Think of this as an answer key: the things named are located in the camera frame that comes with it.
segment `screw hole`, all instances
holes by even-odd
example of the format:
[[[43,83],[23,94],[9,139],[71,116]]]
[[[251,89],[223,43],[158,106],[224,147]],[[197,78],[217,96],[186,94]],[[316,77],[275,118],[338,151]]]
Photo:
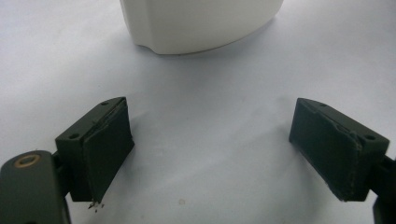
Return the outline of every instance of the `screw hole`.
[[[372,136],[372,135],[364,135],[364,137],[366,138],[366,139],[368,139],[368,140],[375,140],[375,137],[374,136]]]
[[[69,139],[75,139],[78,138],[79,134],[78,133],[73,133],[72,135],[69,136]]]
[[[27,155],[15,161],[14,166],[17,168],[25,168],[31,166],[40,160],[39,155]]]

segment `white table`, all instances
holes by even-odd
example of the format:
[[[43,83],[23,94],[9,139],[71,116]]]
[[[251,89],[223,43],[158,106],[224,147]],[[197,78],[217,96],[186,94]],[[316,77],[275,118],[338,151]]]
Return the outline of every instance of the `white table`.
[[[134,154],[96,214],[67,196],[73,223],[373,223],[376,196],[339,202],[288,135],[304,97],[396,141],[396,1],[286,0],[183,56],[135,46],[118,1],[4,0],[0,18],[1,164],[127,97]]]

